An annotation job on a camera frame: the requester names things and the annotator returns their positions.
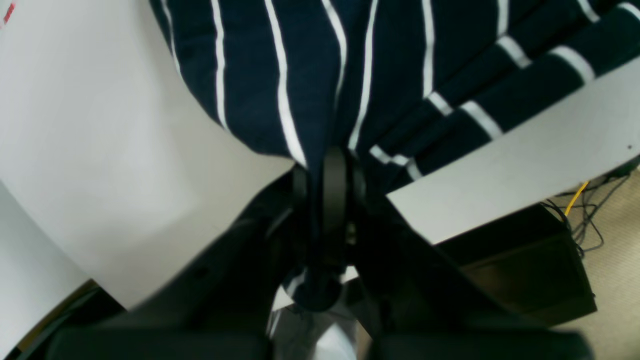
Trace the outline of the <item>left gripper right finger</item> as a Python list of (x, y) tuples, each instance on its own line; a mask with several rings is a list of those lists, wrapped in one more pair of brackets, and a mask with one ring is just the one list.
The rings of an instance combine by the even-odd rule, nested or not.
[(340, 148), (322, 162), (322, 264), (354, 265), (377, 321), (370, 360), (591, 360), (578, 332), (505, 309), (367, 187)]

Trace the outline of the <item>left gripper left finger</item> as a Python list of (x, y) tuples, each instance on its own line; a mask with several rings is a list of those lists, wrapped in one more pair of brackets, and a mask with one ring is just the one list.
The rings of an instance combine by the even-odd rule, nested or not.
[(96, 325), (62, 330), (49, 360), (273, 360), (275, 295), (295, 266), (295, 212), (307, 194), (293, 166), (162, 289)]

